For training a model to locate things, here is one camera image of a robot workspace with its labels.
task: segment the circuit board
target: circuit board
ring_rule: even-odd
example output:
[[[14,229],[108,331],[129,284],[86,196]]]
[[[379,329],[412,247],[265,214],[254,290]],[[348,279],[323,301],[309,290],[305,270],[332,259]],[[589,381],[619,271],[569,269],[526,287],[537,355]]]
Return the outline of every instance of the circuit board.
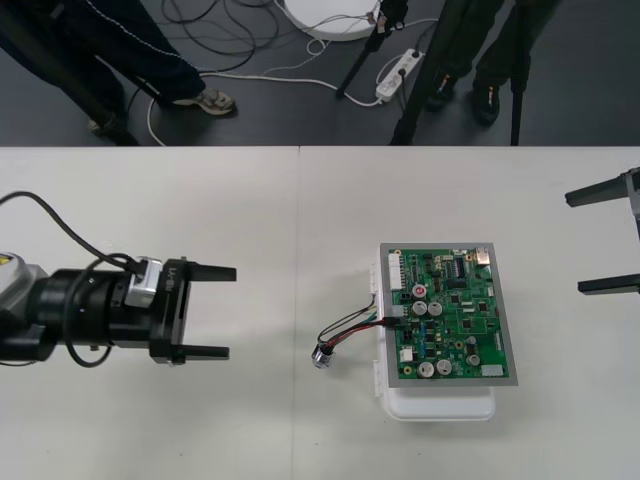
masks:
[[[509,378],[486,248],[389,250],[400,379]]]

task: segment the tripod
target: tripod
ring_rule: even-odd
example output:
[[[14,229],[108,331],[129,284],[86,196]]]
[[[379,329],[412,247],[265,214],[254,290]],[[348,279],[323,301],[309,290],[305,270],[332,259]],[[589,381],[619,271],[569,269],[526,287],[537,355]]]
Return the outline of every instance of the tripod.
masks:
[[[477,0],[446,0],[440,13],[438,25],[422,60],[415,85],[411,91],[407,106],[396,124],[390,145],[410,145],[416,131],[417,120],[431,93],[435,78],[449,46],[460,32],[462,21],[471,2]],[[529,18],[527,7],[517,4],[518,28],[513,68],[511,73],[511,91],[513,92],[513,110],[511,116],[511,145],[520,143],[520,124],[524,92],[527,87],[531,57],[529,55]],[[338,98],[354,79],[367,57],[380,49],[384,39],[391,35],[392,28],[404,23],[408,12],[407,0],[383,0],[380,4],[378,21],[365,44],[364,50],[349,70],[342,85],[336,92]]]

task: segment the gray carpet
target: gray carpet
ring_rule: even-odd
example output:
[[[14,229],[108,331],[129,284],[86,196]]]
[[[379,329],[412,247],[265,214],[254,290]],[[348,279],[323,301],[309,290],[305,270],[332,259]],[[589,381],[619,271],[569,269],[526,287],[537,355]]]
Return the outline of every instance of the gray carpet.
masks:
[[[161,19],[159,2],[145,0],[155,19]],[[181,0],[186,16],[201,11],[206,0]],[[437,16],[442,0],[412,1],[407,21]],[[294,27],[272,7],[281,32]],[[256,36],[269,35],[269,17],[257,9],[231,5],[231,11]],[[505,7],[497,21],[506,15]],[[533,51],[533,67],[522,117],[523,145],[638,145],[637,112],[640,111],[640,35],[636,0],[566,0]],[[211,17],[242,35],[219,5]],[[391,57],[415,43],[425,25],[394,33],[372,55],[349,88],[362,101],[374,100],[374,80]],[[488,39],[497,34],[496,27]],[[169,36],[184,36],[179,27],[163,27]],[[209,24],[192,28],[194,34],[218,37],[227,34]],[[296,65],[308,54],[309,37],[289,35],[259,51],[239,71],[260,73],[273,66]],[[241,49],[237,42],[205,40],[217,48]],[[193,63],[222,68],[237,58],[204,51],[185,40],[172,40]],[[316,60],[283,76],[317,78],[339,84],[363,48],[363,41],[334,43]],[[0,145],[84,146],[108,145],[86,129],[86,117],[58,89],[23,70],[0,50]],[[470,116],[466,91],[472,76],[459,83],[456,100],[443,112],[423,114],[415,145],[505,145],[509,141],[511,93],[502,90],[503,111],[491,128],[477,126]],[[274,84],[227,79],[208,82],[234,96],[239,114],[214,120],[204,113],[156,109],[156,133],[168,145],[385,145],[400,116],[393,101],[376,108],[338,101],[333,92],[314,85]],[[133,86],[125,82],[128,93]],[[146,130],[148,98],[139,95],[130,117],[130,129],[143,145],[154,145]]]

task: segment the metal frame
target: metal frame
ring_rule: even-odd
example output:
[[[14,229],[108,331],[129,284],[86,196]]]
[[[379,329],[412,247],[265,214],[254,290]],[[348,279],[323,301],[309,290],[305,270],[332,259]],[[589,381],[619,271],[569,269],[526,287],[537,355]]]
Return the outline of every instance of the metal frame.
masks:
[[[515,360],[513,358],[513,349],[511,346],[511,336],[509,334],[509,326],[507,323],[506,308],[502,295],[502,287],[500,285],[500,276],[498,274],[498,263],[496,261],[495,249],[493,243],[383,243],[380,245],[379,265],[381,270],[381,291],[384,312],[382,316],[392,316],[391,306],[393,299],[391,295],[391,285],[389,283],[389,250],[441,250],[441,249],[474,249],[485,247],[489,251],[489,259],[491,260],[491,275],[493,277],[494,293],[498,308],[500,309],[500,328],[502,332],[502,346],[507,358],[507,367],[509,369],[509,378],[450,378],[450,379],[429,379],[414,380],[402,379],[398,376],[398,357],[396,352],[396,333],[390,329],[385,331],[386,349],[387,349],[387,369],[389,378],[389,387],[406,388],[406,387],[494,387],[518,385],[518,376],[516,373]]]

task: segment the white table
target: white table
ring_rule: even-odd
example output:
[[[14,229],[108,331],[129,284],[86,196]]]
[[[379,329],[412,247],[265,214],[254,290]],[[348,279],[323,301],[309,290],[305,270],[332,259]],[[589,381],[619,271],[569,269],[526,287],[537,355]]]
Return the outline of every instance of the white table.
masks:
[[[289,476],[297,159],[297,148],[0,151],[0,195],[39,193],[104,251],[238,269],[237,283],[193,285],[186,326],[187,343],[229,346],[229,362],[169,368],[115,349],[86,370],[58,347],[0,370],[3,478]],[[2,249],[49,273],[91,261],[30,200],[0,222]]]
[[[294,478],[638,478],[640,302],[576,290],[640,271],[638,234],[628,201],[564,201],[638,153],[303,149]],[[366,304],[380,243],[444,241],[495,244],[520,386],[496,389],[490,422],[397,423],[373,396],[373,333],[336,349],[328,371],[309,349],[321,326]]]
[[[86,371],[60,348],[43,365],[0,370],[3,476],[637,478],[638,298],[576,291],[637,272],[637,232],[628,202],[570,209],[564,194],[638,165],[639,153],[0,151],[0,194],[41,193],[104,250],[238,268],[237,284],[194,289],[187,323],[187,340],[230,346],[230,362],[168,369],[116,350]],[[118,191],[114,172],[128,175]],[[148,194],[134,203],[141,179]],[[12,225],[2,249],[49,272],[90,261],[26,200],[0,221]],[[342,345],[330,370],[312,367],[320,328],[366,303],[379,243],[473,240],[495,244],[520,380],[497,389],[493,420],[387,418],[372,333]]]

